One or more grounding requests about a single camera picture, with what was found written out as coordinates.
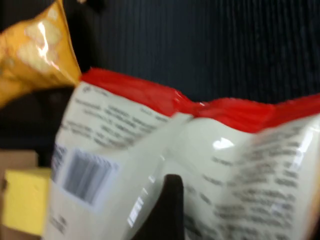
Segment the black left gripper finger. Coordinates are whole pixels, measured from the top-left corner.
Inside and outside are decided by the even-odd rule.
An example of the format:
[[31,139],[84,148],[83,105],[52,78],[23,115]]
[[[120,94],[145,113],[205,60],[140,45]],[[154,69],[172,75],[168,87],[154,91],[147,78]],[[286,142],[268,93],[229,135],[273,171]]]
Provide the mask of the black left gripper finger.
[[149,215],[150,240],[183,240],[184,186],[182,178],[168,174],[164,178],[159,198]]

